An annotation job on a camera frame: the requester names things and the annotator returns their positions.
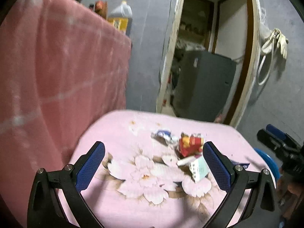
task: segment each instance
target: plastic jug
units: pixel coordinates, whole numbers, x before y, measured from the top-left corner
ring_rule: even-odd
[[[132,10],[126,1],[122,1],[121,5],[115,8],[108,15],[108,22],[116,29],[122,31],[127,36],[130,36],[132,24]]]

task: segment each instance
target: pink plaid cloth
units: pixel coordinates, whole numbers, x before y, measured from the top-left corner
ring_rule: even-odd
[[[0,39],[0,194],[26,226],[37,169],[59,170],[93,121],[125,108],[131,42],[73,0],[18,0]]]

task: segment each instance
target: floral tablecloth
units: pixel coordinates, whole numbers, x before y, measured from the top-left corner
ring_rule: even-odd
[[[75,163],[96,141],[104,143],[105,158],[81,193],[105,227],[199,228],[225,197],[211,173],[195,183],[186,167],[176,166],[175,150],[151,138],[151,132],[158,129],[169,129],[176,136],[201,133],[230,159],[249,162],[247,170],[268,168],[232,127],[155,113],[108,113],[84,133],[70,161]],[[230,225],[238,221],[248,194],[246,191]],[[59,197],[68,219],[77,224],[62,191]]]

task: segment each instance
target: blue gripper pad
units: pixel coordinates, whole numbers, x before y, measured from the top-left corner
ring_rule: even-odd
[[[99,142],[98,146],[93,152],[89,151],[86,155],[83,156],[88,156],[88,158],[82,168],[77,173],[76,189],[78,192],[87,189],[87,187],[89,186],[95,172],[97,171],[97,168],[99,167],[102,159],[105,156],[104,144],[102,142]]]
[[[231,175],[220,158],[210,146],[212,142],[206,142],[203,146],[203,157],[208,164],[219,188],[226,192],[231,189]]]
[[[266,126],[266,130],[270,132],[271,134],[278,137],[280,140],[284,141],[286,139],[285,133],[283,133],[281,130],[277,129],[275,126],[268,124]]]

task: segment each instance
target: metal screw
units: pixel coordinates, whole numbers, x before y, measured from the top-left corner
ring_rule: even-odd
[[[263,170],[263,173],[266,174],[266,175],[269,175],[269,170],[264,169],[264,170]]]
[[[243,170],[243,167],[241,166],[241,165],[236,165],[235,166],[235,169],[237,170],[237,171],[242,171]]]
[[[67,170],[67,171],[72,170],[72,168],[73,168],[73,165],[72,165],[72,164],[67,164],[67,165],[64,167],[64,169]]]
[[[43,168],[39,168],[39,169],[37,170],[37,173],[38,173],[38,174],[41,174],[43,171],[44,171]]]

